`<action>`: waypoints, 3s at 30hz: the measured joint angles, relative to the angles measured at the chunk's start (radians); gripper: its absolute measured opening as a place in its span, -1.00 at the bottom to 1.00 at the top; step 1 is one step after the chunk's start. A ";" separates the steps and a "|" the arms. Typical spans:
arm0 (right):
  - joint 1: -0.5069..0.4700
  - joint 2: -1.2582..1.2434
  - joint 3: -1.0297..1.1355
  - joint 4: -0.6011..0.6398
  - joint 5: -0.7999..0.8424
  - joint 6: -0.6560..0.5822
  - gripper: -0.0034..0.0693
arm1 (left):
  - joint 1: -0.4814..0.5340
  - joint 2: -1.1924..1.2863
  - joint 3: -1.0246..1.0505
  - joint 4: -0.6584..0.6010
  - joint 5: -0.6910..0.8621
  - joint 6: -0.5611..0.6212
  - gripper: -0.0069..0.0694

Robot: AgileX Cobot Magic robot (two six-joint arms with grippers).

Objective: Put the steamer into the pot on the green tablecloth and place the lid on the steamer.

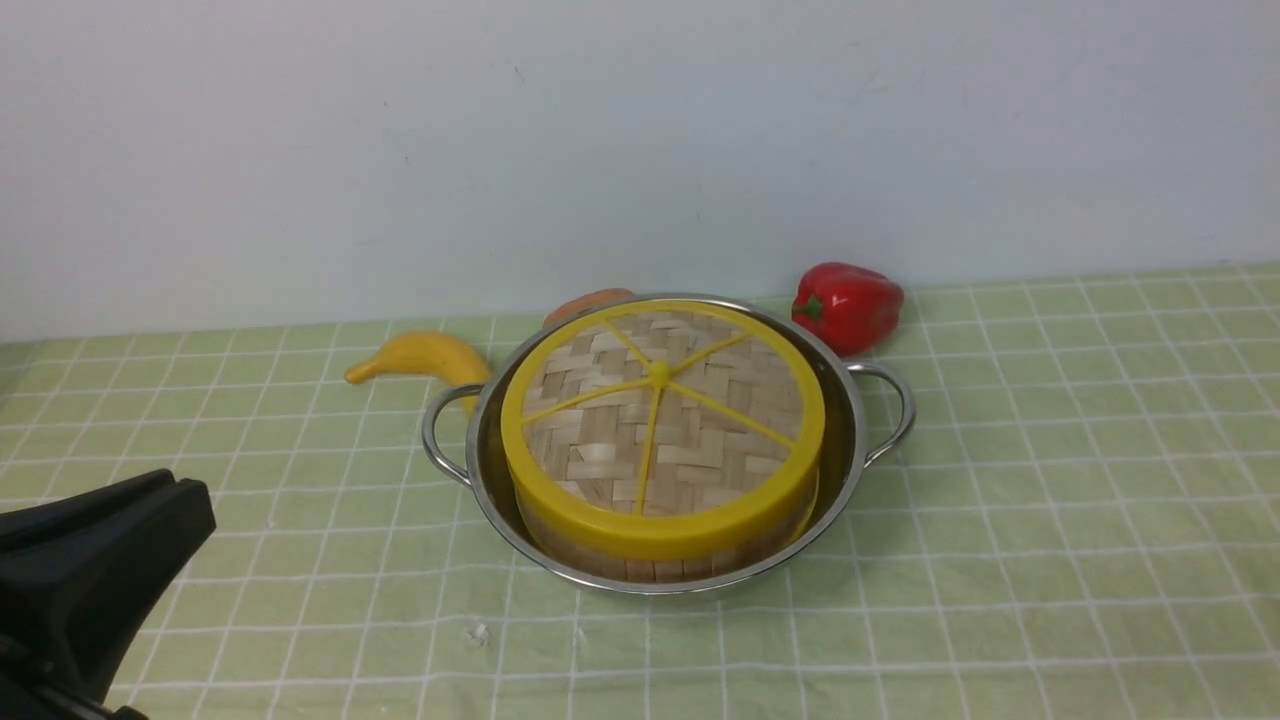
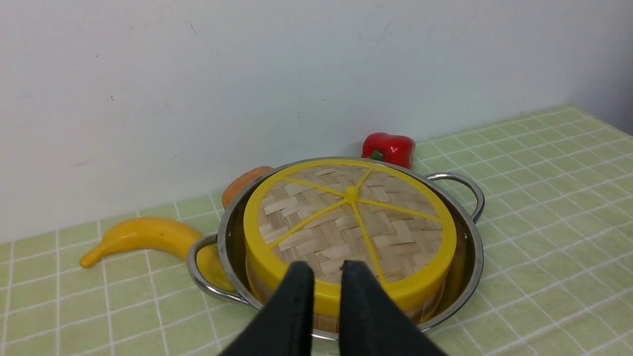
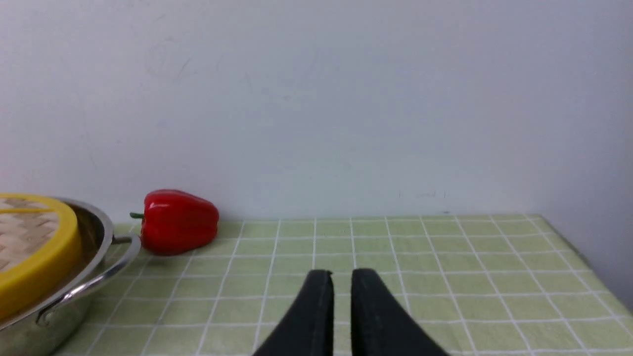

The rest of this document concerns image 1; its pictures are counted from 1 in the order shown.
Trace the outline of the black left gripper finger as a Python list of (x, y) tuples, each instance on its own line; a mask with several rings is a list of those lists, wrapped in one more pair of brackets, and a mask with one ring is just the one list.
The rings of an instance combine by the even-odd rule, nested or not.
[(82, 495), (4, 512), (1, 550), (31, 550), (83, 530), (132, 527), (154, 515), (177, 487), (175, 475), (160, 469)]
[(1, 550), (1, 634), (23, 637), (41, 621), (99, 620), (137, 625), (137, 635), (216, 528), (209, 487), (177, 480), (170, 498), (132, 527)]

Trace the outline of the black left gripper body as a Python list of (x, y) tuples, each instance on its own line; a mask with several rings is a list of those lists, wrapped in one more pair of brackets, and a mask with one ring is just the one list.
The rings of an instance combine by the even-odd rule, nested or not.
[(27, 635), (3, 634), (4, 719), (146, 719), (105, 705), (137, 625), (41, 621)]

